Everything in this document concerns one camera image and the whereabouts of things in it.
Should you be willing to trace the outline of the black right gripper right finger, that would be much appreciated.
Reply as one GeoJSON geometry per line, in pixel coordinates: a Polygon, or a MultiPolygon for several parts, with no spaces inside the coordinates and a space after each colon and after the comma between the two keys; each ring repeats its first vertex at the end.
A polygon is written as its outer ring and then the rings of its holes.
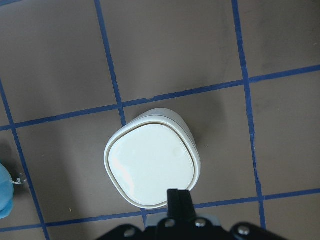
{"type": "Polygon", "coordinates": [[[194,208],[191,194],[188,190],[179,190],[179,211],[178,220],[180,222],[190,222],[196,217],[196,211],[194,208]]]}

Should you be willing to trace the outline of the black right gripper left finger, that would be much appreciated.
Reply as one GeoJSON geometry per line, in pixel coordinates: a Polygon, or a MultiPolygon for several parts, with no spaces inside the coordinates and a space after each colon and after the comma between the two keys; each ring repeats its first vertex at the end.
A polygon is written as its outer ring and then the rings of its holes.
{"type": "Polygon", "coordinates": [[[181,198],[178,189],[167,190],[167,225],[177,225],[181,218],[181,198]]]}

